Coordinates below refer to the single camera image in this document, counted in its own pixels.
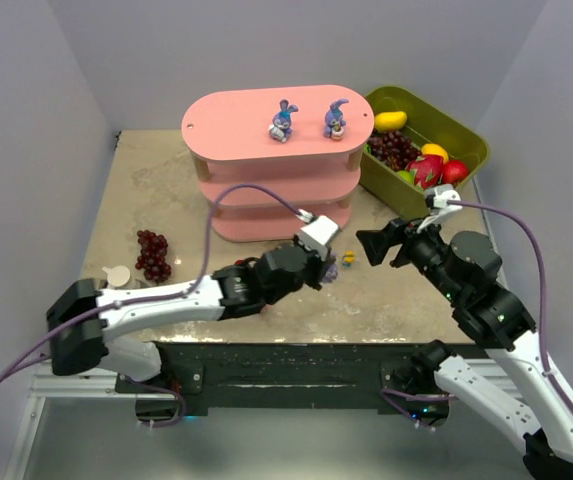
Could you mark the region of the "purple bunny toy red bow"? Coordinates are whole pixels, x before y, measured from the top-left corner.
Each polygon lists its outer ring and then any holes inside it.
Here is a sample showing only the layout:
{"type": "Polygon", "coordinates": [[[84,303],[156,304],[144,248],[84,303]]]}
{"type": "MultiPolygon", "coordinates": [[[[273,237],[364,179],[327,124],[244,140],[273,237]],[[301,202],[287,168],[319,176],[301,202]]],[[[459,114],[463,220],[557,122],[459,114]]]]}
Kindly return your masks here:
{"type": "Polygon", "coordinates": [[[331,252],[329,255],[328,268],[324,273],[321,282],[323,284],[331,284],[338,278],[338,276],[339,269],[337,266],[337,256],[334,252],[331,252]]]}

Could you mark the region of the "purple bunny toy with cup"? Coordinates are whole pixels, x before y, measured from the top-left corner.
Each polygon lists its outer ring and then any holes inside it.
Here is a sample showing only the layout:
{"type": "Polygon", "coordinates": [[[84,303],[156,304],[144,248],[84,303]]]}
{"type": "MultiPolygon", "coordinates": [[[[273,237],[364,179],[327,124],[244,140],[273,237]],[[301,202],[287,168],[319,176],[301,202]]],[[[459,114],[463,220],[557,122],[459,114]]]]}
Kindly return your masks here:
{"type": "Polygon", "coordinates": [[[323,136],[335,141],[343,138],[345,133],[346,121],[344,120],[341,107],[349,102],[348,99],[342,98],[332,102],[325,114],[323,136]]]}

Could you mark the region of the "purple bunny toy blue ears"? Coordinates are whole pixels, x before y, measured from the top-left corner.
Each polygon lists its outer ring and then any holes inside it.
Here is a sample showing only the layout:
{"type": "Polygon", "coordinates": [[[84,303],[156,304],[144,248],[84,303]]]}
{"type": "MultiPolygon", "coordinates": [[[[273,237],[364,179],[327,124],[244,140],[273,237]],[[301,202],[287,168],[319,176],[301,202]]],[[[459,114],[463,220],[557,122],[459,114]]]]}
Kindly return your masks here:
{"type": "Polygon", "coordinates": [[[273,140],[285,143],[292,135],[292,114],[298,112],[299,108],[287,99],[282,99],[279,107],[280,110],[273,116],[269,125],[268,135],[273,140]]]}

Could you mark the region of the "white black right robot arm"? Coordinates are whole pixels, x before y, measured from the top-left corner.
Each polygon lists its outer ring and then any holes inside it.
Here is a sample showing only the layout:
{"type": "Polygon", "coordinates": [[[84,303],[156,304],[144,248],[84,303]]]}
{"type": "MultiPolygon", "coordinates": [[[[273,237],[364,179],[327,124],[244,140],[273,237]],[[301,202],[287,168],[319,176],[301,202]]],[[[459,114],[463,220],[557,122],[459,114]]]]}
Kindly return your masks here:
{"type": "Polygon", "coordinates": [[[458,327],[503,370],[512,397],[477,373],[445,343],[434,340],[394,373],[406,399],[462,401],[500,431],[535,479],[573,479],[573,394],[561,394],[553,362],[541,348],[535,322],[521,300],[497,280],[501,257],[491,240],[462,231],[450,242],[440,226],[394,219],[356,236],[371,265],[389,249],[391,266],[412,265],[450,303],[458,327]]]}

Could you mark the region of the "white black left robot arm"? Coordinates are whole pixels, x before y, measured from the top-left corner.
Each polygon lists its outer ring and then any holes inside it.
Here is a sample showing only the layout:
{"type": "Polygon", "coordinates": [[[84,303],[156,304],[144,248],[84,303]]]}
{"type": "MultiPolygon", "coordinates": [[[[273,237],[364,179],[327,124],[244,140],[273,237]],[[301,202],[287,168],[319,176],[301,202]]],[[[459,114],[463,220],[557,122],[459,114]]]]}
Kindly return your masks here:
{"type": "Polygon", "coordinates": [[[159,348],[131,334],[191,321],[223,321],[252,316],[299,291],[319,290],[334,264],[328,247],[294,239],[201,279],[154,288],[98,289],[91,279],[74,282],[46,314],[51,368],[72,376],[93,368],[135,381],[158,376],[164,366],[159,348]]]}

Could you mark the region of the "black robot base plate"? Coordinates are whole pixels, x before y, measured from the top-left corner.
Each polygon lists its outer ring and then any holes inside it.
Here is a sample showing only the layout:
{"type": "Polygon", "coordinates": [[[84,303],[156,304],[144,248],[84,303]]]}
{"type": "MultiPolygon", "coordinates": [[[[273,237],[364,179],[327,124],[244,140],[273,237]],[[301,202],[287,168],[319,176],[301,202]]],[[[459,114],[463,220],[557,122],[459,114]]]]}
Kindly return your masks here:
{"type": "Polygon", "coordinates": [[[152,400],[160,388],[178,391],[190,416],[215,408],[371,410],[390,415],[384,388],[420,393],[410,360],[425,343],[162,343],[160,377],[135,386],[116,374],[115,392],[137,394],[136,415],[162,420],[174,401],[152,400]]]}

